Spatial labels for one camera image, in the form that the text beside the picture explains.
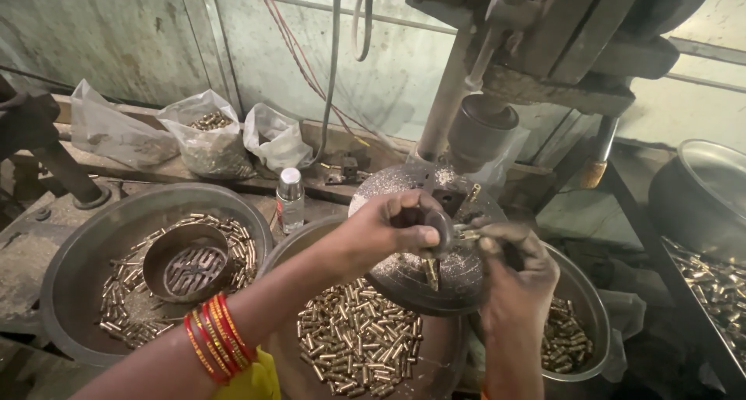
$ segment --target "small metal bowl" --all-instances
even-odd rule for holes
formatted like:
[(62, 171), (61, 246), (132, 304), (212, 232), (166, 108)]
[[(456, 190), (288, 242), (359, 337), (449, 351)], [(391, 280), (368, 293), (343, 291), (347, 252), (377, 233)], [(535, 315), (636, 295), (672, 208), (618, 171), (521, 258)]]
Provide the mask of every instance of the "small metal bowl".
[[(611, 326), (609, 316), (601, 303), (601, 297), (585, 273), (575, 266), (564, 253), (555, 249), (554, 246), (544, 243), (549, 255), (559, 265), (559, 282), (554, 289), (554, 296), (568, 299), (573, 302), (577, 317), (583, 322), (583, 330), (589, 339), (593, 341), (594, 352), (591, 360), (579, 371), (570, 374), (558, 374), (557, 372), (542, 369), (542, 375), (550, 380), (560, 382), (580, 382), (588, 380), (603, 371), (609, 357), (609, 344), (611, 340)], [(479, 313), (469, 315), (471, 328), (480, 341), (484, 342), (481, 317)]]
[(153, 295), (168, 302), (204, 301), (230, 283), (228, 241), (207, 224), (185, 224), (159, 237), (145, 253), (143, 276)]

